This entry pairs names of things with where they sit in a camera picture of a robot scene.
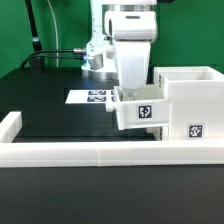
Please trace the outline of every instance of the white robotic arm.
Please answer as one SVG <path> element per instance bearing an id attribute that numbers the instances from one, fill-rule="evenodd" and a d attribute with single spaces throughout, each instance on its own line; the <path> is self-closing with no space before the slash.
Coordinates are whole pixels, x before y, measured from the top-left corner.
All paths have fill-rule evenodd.
<path id="1" fill-rule="evenodd" d="M 105 30 L 113 38 L 123 100 L 133 100 L 147 79 L 151 41 L 156 39 L 155 0 L 104 0 L 113 5 L 105 14 Z"/>

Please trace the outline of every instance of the green wall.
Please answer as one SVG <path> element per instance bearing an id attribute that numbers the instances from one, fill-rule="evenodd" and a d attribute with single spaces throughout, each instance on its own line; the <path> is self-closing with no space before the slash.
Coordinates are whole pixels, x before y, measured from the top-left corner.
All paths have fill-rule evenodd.
<path id="1" fill-rule="evenodd" d="M 51 0 L 57 16 L 62 49 L 84 47 L 90 33 L 89 0 Z M 46 0 L 32 0 L 42 45 L 55 48 L 54 26 Z M 155 7 L 159 37 L 151 52 L 152 66 L 209 65 L 224 73 L 224 1 L 176 0 Z M 32 53 L 24 0 L 1 0 L 0 76 Z M 47 61 L 54 66 L 55 61 Z M 79 67 L 78 61 L 61 66 Z"/>

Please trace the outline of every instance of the white plastic frame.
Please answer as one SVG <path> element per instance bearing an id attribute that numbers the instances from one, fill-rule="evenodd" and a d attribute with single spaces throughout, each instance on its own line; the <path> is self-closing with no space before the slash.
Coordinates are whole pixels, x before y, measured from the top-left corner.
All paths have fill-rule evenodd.
<path id="1" fill-rule="evenodd" d="M 12 142 L 21 127 L 21 113 L 9 113 L 1 142 Z M 224 164 L 224 141 L 0 143 L 1 168 L 179 164 Z"/>

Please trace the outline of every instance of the black table surface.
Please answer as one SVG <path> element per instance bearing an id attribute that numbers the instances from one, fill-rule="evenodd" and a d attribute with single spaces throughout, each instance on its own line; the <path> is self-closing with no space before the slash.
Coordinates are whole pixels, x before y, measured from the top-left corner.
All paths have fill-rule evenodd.
<path id="1" fill-rule="evenodd" d="M 65 117 L 77 108 L 80 112 L 79 106 L 71 106 L 71 111 L 63 106 L 67 89 L 111 89 L 116 84 L 85 79 L 78 73 L 74 69 L 25 69 L 0 80 L 2 116 L 12 110 L 23 112 L 25 127 L 17 142 L 64 140 L 68 131 L 52 131 L 42 119 L 53 122 L 61 116 L 60 125 L 54 127 L 67 127 L 71 118 Z M 47 115 L 57 106 L 60 113 L 52 118 Z M 94 111 L 91 105 L 85 109 Z M 85 109 L 80 109 L 83 116 L 87 116 Z M 90 122 L 98 130 L 91 133 L 89 123 L 74 119 L 76 128 L 83 125 L 83 129 L 77 132 L 71 125 L 69 141 L 149 138 L 143 130 L 119 133 L 113 113 L 105 113 L 103 105 L 95 110 L 94 119 L 110 122 L 98 126 Z M 112 134 L 107 131 L 102 135 L 105 127 L 111 128 Z M 41 134 L 44 128 L 49 133 Z M 0 169 L 0 223 L 223 224 L 223 189 L 223 165 Z"/>

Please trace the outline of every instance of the wire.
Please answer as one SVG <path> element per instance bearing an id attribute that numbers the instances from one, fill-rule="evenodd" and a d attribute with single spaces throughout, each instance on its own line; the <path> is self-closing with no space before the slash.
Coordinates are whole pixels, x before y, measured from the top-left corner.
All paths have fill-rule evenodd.
<path id="1" fill-rule="evenodd" d="M 57 26 L 57 20 L 56 20 L 56 16 L 55 16 L 55 13 L 54 13 L 54 9 L 52 7 L 52 4 L 51 4 L 51 1 L 50 0 L 47 0 L 48 2 L 48 5 L 50 7 L 50 10 L 51 10 L 51 13 L 52 13 L 52 17 L 53 17 L 53 20 L 54 20 L 54 28 L 55 28 L 55 38 L 56 38 L 56 49 L 58 50 L 59 49 L 59 41 L 58 41 L 58 26 Z M 59 67 L 59 54 L 57 53 L 57 68 Z"/>
<path id="2" fill-rule="evenodd" d="M 74 53 L 74 50 L 73 49 L 68 49 L 68 50 L 41 50 L 41 51 L 36 51 L 36 52 L 32 53 L 31 55 L 28 56 L 28 58 L 32 57 L 32 56 L 35 56 L 35 55 L 39 55 L 39 54 L 45 54 L 45 53 Z"/>
<path id="3" fill-rule="evenodd" d="M 84 57 L 59 57 L 59 56 L 47 56 L 47 55 L 34 55 L 34 56 L 30 56 L 28 58 L 26 58 L 20 65 L 21 69 L 24 69 L 24 67 L 26 66 L 27 62 L 31 59 L 34 58 L 56 58 L 56 59 L 76 59 L 76 60 L 85 60 Z"/>

